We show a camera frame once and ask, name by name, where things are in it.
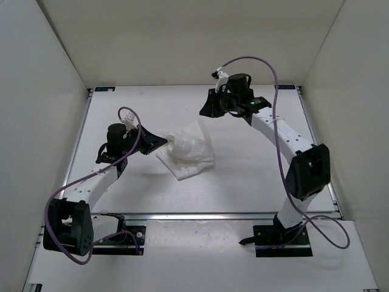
white enclosure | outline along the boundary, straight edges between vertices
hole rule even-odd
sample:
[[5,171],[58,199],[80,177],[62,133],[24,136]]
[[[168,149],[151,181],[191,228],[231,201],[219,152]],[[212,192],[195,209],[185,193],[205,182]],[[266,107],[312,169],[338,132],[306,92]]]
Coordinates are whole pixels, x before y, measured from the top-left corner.
[[389,291],[389,2],[346,1],[303,85],[332,181]]
[[[198,85],[261,55],[302,84],[343,0],[39,0],[86,86]],[[231,65],[271,84],[251,61]]]
[[35,1],[0,1],[0,291],[21,291],[88,92]]

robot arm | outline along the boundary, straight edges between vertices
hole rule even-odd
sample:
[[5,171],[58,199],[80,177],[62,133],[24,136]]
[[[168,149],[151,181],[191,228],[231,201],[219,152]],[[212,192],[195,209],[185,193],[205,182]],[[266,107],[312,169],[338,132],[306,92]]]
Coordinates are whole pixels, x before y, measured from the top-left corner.
[[[107,143],[103,144],[92,172],[104,168],[104,164],[112,164],[126,155],[136,143],[138,129],[127,117],[124,123],[115,123],[108,127]],[[135,150],[148,155],[167,143],[142,127],[140,139]],[[74,185],[62,200],[53,199],[49,207],[49,222],[60,243],[70,252],[85,256],[99,241],[111,234],[126,229],[125,219],[121,215],[101,214],[91,217],[91,210],[106,189],[116,182],[127,166],[127,159],[115,167],[107,169],[94,177]],[[123,235],[111,241],[122,241]],[[44,230],[43,246],[45,249],[59,251],[47,229]]]
[[[316,194],[321,192],[330,180],[329,150],[324,145],[314,145],[296,133],[280,117],[273,117],[272,105],[264,97],[254,97],[250,89],[251,76],[235,74],[228,76],[216,71],[216,88],[209,89],[208,99],[200,115],[221,117],[230,113],[243,118],[254,129],[263,133],[275,145],[274,119],[277,120],[278,140],[281,154],[290,165],[286,184],[291,200],[305,213]],[[298,231],[303,215],[286,198],[282,209],[274,218],[274,233],[280,243],[288,241]]]

purple cable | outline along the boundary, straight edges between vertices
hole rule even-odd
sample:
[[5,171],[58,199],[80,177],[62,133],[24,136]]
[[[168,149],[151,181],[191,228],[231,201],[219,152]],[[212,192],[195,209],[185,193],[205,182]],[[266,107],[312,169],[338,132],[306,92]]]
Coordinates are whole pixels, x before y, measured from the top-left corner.
[[[277,98],[278,98],[278,76],[277,76],[277,73],[275,72],[275,69],[274,67],[268,62],[266,61],[265,59],[262,59],[262,58],[259,58],[259,57],[254,57],[254,56],[242,56],[242,57],[238,57],[238,58],[234,58],[230,61],[228,61],[226,64],[222,65],[221,67],[225,67],[227,66],[228,64],[230,63],[233,63],[235,61],[238,61],[238,60],[241,60],[241,59],[254,59],[254,60],[258,60],[258,61],[261,61],[262,63],[265,63],[267,65],[267,67],[269,67],[269,69],[272,71],[273,73],[273,76],[274,76],[274,83],[275,83],[275,94],[274,94],[274,102],[273,102],[273,117],[276,117],[276,107],[277,107]],[[309,217],[308,215],[306,215],[304,212],[302,212],[296,205],[295,203],[293,202],[292,200],[292,196],[291,194],[289,193],[289,191],[287,190],[287,184],[286,184],[286,180],[285,180],[285,175],[284,175],[284,171],[283,171],[283,168],[282,168],[282,162],[281,162],[281,150],[280,150],[280,140],[278,138],[278,128],[277,128],[277,120],[274,119],[274,135],[275,135],[275,148],[277,149],[277,161],[278,161],[278,168],[280,169],[280,174],[281,174],[281,179],[282,179],[282,183],[284,185],[284,188],[285,188],[285,192],[286,192],[286,196],[287,198],[289,199],[289,201],[291,202],[293,208],[301,215],[303,215],[305,217],[305,219],[307,220],[304,224],[301,225],[301,227],[299,228],[298,232],[296,233],[296,235],[294,236],[294,238],[283,244],[283,245],[276,245],[276,246],[267,246],[267,247],[262,247],[262,248],[258,248],[258,249],[272,249],[272,248],[283,248],[285,247],[286,245],[292,243],[299,235],[300,233],[303,231],[304,227],[310,223],[312,224],[313,227],[316,228],[316,230],[325,238],[327,239],[327,241],[330,242],[330,244],[332,244],[333,246],[335,246],[336,248],[339,248],[339,249],[347,249],[349,246],[350,246],[350,237],[347,233],[347,230],[343,227],[343,225],[341,225],[337,220],[333,219],[332,217],[330,216],[327,216],[327,215],[315,215],[315,216],[312,216],[312,217]],[[318,218],[325,218],[325,219],[330,219],[332,220],[333,222],[335,222],[336,224],[338,224],[340,226],[340,228],[342,228],[343,232],[345,233],[346,235],[346,238],[347,238],[347,244],[345,246],[340,246],[338,245],[337,243],[334,243],[314,222],[313,222],[313,219],[318,219]]]
[[[130,151],[124,155],[122,158],[116,160],[115,162],[113,162],[112,164],[109,164],[108,166],[104,167],[103,169],[100,169],[99,171],[97,172],[94,172],[94,173],[91,173],[90,175],[87,175],[87,176],[84,176],[83,178],[79,178],[77,179],[76,181],[73,181],[73,182],[70,182],[69,184],[66,184],[65,186],[61,187],[60,189],[58,189],[55,193],[53,193],[51,195],[51,197],[47,200],[47,203],[46,203],[46,206],[44,208],[44,223],[46,225],[46,229],[50,235],[50,237],[52,238],[52,240],[54,241],[55,245],[60,249],[60,251],[62,251],[68,258],[70,258],[73,262],[79,264],[79,265],[86,265],[90,260],[91,260],[91,257],[92,257],[92,250],[93,250],[93,246],[97,243],[97,242],[93,242],[92,244],[92,248],[91,250],[89,251],[89,255],[88,255],[88,258],[83,262],[81,260],[78,260],[76,259],[69,251],[66,250],[66,248],[64,248],[64,246],[60,243],[60,241],[57,239],[57,236],[55,236],[54,234],[54,231],[53,229],[51,228],[51,225],[50,225],[50,222],[49,222],[49,207],[50,207],[50,203],[51,201],[59,194],[61,193],[63,190],[66,190],[68,187],[71,187],[71,186],[74,186],[75,184],[78,184],[82,181],[86,181],[87,179],[89,178],[93,178],[94,176],[98,175],[99,173],[102,173],[102,172],[105,172],[107,171],[108,169],[110,169],[111,167],[114,167],[116,166],[117,164],[119,164],[120,162],[122,162],[124,159],[126,159],[128,156],[130,156],[133,151],[135,150],[138,142],[139,142],[139,139],[140,139],[140,134],[142,132],[142,124],[140,123],[140,119],[139,119],[139,116],[137,115],[137,113],[135,111],[133,111],[131,108],[128,108],[127,106],[122,106],[121,108],[119,108],[118,110],[118,114],[120,116],[120,111],[121,110],[129,110],[131,111],[137,121],[138,121],[138,135],[136,137],[136,140],[135,140],[135,143],[134,143],[134,146],[130,149]],[[134,234],[132,234],[130,231],[120,231],[120,232],[117,232],[115,234],[111,234],[107,237],[105,237],[103,240],[106,240],[106,239],[109,239],[111,237],[114,237],[116,235],[120,235],[120,234],[129,234],[133,240],[134,240],[134,244],[135,244],[135,247],[136,247],[136,253],[139,252],[139,247],[138,247],[138,244],[137,244],[137,241],[135,239],[135,236]]]

